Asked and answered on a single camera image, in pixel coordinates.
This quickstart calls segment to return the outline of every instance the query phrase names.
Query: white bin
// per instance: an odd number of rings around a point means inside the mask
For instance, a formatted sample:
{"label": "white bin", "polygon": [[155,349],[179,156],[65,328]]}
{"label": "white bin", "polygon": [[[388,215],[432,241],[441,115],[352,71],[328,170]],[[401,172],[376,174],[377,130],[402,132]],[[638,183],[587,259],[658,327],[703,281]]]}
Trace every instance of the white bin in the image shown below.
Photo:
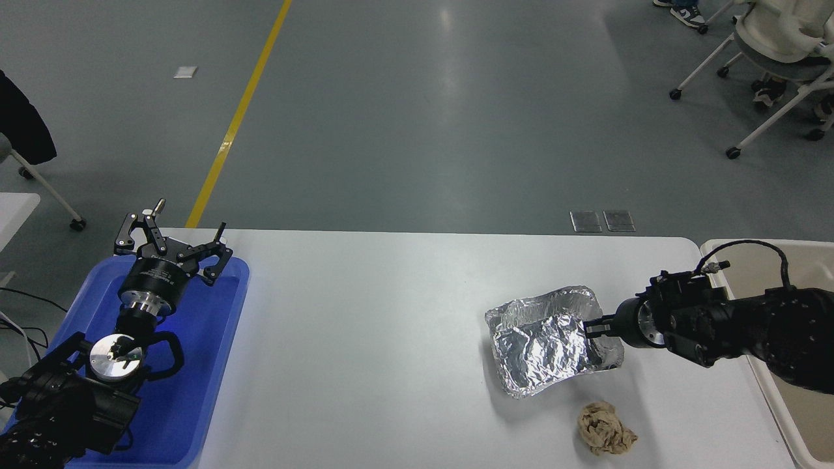
{"label": "white bin", "polygon": [[[733,240],[709,240],[702,245],[701,253],[705,255],[729,241]],[[785,252],[792,284],[834,291],[834,243],[765,241]],[[765,288],[781,286],[779,256],[766,247],[736,245],[722,250],[713,260],[731,263],[729,269],[711,276],[715,286],[727,287],[731,298],[758,296]],[[797,464],[834,469],[834,396],[791,386],[772,375],[756,358],[751,357],[750,363]]]}

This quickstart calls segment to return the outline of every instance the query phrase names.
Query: chair leg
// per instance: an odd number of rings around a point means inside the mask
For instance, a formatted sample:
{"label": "chair leg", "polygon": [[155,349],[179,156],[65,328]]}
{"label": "chair leg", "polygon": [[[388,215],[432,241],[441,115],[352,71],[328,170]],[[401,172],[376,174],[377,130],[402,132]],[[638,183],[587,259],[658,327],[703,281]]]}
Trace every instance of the chair leg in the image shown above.
{"label": "chair leg", "polygon": [[730,7],[732,7],[735,3],[736,3],[736,2],[734,2],[733,0],[730,0],[729,2],[725,3],[723,7],[718,8],[718,11],[717,11],[717,12],[715,12],[715,14],[713,14],[712,16],[710,16],[710,19],[706,20],[706,25],[707,25],[707,26],[709,26],[709,25],[711,25],[713,22],[715,22],[716,18],[718,18],[718,17],[720,17],[722,14],[724,14],[724,12],[726,12],[727,10],[729,10],[729,9],[730,9]]}
{"label": "chair leg", "polygon": [[49,191],[50,194],[52,194],[52,196],[58,201],[58,203],[61,204],[65,208],[65,210],[69,212],[70,215],[73,216],[73,222],[70,224],[70,226],[76,231],[81,231],[84,225],[87,224],[87,221],[84,220],[84,218],[80,214],[78,214],[78,212],[76,212],[72,207],[70,207],[69,204],[67,204],[67,201],[64,200],[63,197],[61,197],[61,195],[55,191],[55,189],[53,189],[52,185],[50,185],[46,181],[46,179],[44,179],[43,176],[41,176],[41,174],[35,169],[35,167],[29,164],[29,162],[26,161],[26,159],[24,159],[23,156],[20,156],[20,153],[18,153],[15,150],[12,150],[12,157],[15,158],[18,161],[18,163],[20,163],[24,168],[26,168],[26,170],[32,176],[34,176],[34,178],[39,183],[41,183],[43,187],[45,187]]}
{"label": "chair leg", "polygon": [[735,147],[731,147],[726,151],[727,156],[730,156],[731,150],[736,149],[741,152],[744,147],[750,144],[753,140],[755,140],[759,135],[762,135],[766,130],[768,130],[773,124],[776,123],[783,115],[785,115],[788,111],[794,108],[797,104],[799,104],[805,97],[811,92],[811,87],[808,85],[802,85],[799,87],[799,92],[794,96],[793,99],[787,102],[784,106],[779,108],[768,120],[766,120],[762,125],[759,126],[758,129],[754,130],[750,135],[747,135],[745,139],[739,142],[738,145]]}
{"label": "chair leg", "polygon": [[684,81],[682,81],[681,84],[679,84],[677,86],[677,88],[675,88],[675,89],[673,89],[669,92],[670,98],[672,98],[674,100],[680,99],[681,98],[681,91],[683,91],[683,88],[685,88],[686,85],[689,84],[689,82],[692,81],[692,79],[698,73],[700,73],[701,70],[704,69],[704,67],[709,65],[709,63],[712,62],[712,60],[715,59],[715,57],[719,53],[721,53],[721,51],[724,50],[727,47],[727,45],[729,45],[732,42],[732,40],[733,40],[732,34],[727,36],[727,39],[724,39],[724,41],[721,44],[718,45],[716,50],[712,51],[712,53],[703,62],[701,62],[701,65],[698,65],[698,68],[696,68],[692,73],[690,73],[690,75],[688,77],[686,77],[686,79]]}
{"label": "chair leg", "polygon": [[734,55],[733,58],[726,61],[726,63],[724,63],[724,65],[722,65],[721,68],[718,69],[716,75],[718,75],[721,78],[726,78],[726,76],[730,73],[730,67],[735,65],[736,62],[741,60],[742,57],[744,57],[744,53],[737,53],[736,55]]}

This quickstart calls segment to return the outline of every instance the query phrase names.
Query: silver disc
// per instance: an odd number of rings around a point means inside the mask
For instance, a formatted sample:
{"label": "silver disc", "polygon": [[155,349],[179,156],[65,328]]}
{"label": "silver disc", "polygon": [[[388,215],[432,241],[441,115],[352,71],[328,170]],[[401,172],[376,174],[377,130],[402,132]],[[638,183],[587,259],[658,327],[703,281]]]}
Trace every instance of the silver disc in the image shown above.
{"label": "silver disc", "polygon": [[644,303],[637,311],[637,327],[643,336],[652,343],[657,345],[665,345],[666,338],[661,334],[655,326],[655,320],[651,315],[648,303]]}
{"label": "silver disc", "polygon": [[142,365],[142,349],[135,348],[125,357],[116,361],[110,351],[120,337],[125,334],[111,334],[103,337],[90,350],[90,368],[101,381],[115,382],[129,378]]}

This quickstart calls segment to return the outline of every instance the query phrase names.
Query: black cable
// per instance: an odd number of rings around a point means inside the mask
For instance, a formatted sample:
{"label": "black cable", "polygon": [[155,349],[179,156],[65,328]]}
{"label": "black cable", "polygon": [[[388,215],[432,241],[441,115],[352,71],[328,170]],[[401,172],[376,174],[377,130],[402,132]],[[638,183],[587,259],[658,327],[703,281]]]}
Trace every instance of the black cable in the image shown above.
{"label": "black cable", "polygon": [[[12,325],[9,324],[8,321],[6,321],[4,319],[0,319],[0,325],[5,325],[6,326],[6,327],[0,327],[0,330],[1,329],[8,329],[8,330],[11,330],[12,332],[14,332],[15,334],[20,335],[21,337],[23,337],[23,333],[20,330],[18,330],[18,328],[12,327]],[[29,337],[26,337],[26,342],[28,342],[29,346],[32,347],[32,350],[35,352],[35,356],[38,358],[38,361],[40,361],[41,360],[41,354],[35,346],[40,345],[44,349],[46,348],[46,346],[44,344],[36,342],[35,340],[30,339]]]}
{"label": "black cable", "polygon": [[[3,324],[3,325],[0,325],[0,330],[13,330],[15,332],[18,332],[17,329],[15,329],[13,327],[10,327],[9,325],[7,325],[5,323],[6,323],[5,320],[0,320],[0,324]],[[47,333],[43,329],[41,329],[40,327],[21,327],[21,329],[23,329],[23,330],[37,330],[38,332],[43,334],[43,342],[44,343],[40,343],[37,340],[34,340],[32,337],[29,337],[29,341],[32,342],[34,345],[37,345],[38,347],[43,347],[44,349],[49,348],[49,337],[47,337]]]}
{"label": "black cable", "polygon": [[2,409],[3,407],[8,407],[9,409],[14,409],[15,407],[17,407],[17,405],[16,404],[10,404],[6,401],[0,401],[0,409]]}
{"label": "black cable", "polygon": [[37,296],[37,295],[32,295],[31,293],[26,293],[25,291],[15,290],[14,288],[6,288],[4,286],[0,287],[0,291],[8,291],[8,292],[11,292],[11,293],[17,293],[18,295],[28,296],[29,298],[34,298],[35,300],[46,301],[47,303],[49,303],[50,305],[55,306],[56,308],[60,309],[61,311],[65,312],[65,313],[67,312],[67,308],[64,308],[63,306],[59,305],[58,303],[56,303],[52,300],[48,300],[46,298],[42,298],[42,297]]}
{"label": "black cable", "polygon": [[698,262],[698,266],[695,268],[694,271],[696,273],[700,273],[701,269],[704,267],[704,264],[706,264],[706,261],[708,259],[710,259],[713,255],[715,255],[716,252],[718,252],[720,250],[723,250],[724,248],[729,248],[730,246],[735,246],[735,245],[761,245],[761,246],[765,246],[767,248],[770,248],[772,250],[775,250],[776,253],[779,255],[779,259],[781,259],[781,267],[779,269],[779,274],[781,276],[782,286],[785,287],[785,288],[788,288],[788,287],[791,286],[791,279],[788,278],[788,274],[787,274],[787,256],[785,256],[785,253],[782,252],[782,250],[777,248],[776,246],[774,246],[770,243],[767,243],[765,241],[760,241],[760,240],[738,240],[738,241],[731,241],[729,243],[725,243],[723,245],[720,245],[717,248],[710,251],[709,254],[705,255],[701,259],[701,262]]}

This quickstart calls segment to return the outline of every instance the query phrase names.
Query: metal floor plate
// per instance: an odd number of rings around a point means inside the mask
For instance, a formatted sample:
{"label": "metal floor plate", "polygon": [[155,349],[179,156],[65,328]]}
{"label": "metal floor plate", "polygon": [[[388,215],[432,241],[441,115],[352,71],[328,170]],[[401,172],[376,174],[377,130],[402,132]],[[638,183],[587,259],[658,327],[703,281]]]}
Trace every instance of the metal floor plate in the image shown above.
{"label": "metal floor plate", "polygon": [[571,210],[570,221],[576,233],[601,233],[600,217],[593,210]]}
{"label": "metal floor plate", "polygon": [[602,210],[609,231],[636,231],[628,210]]}
{"label": "metal floor plate", "polygon": [[174,74],[174,78],[194,78],[194,74],[197,72],[197,67],[179,67],[177,68],[177,72]]}

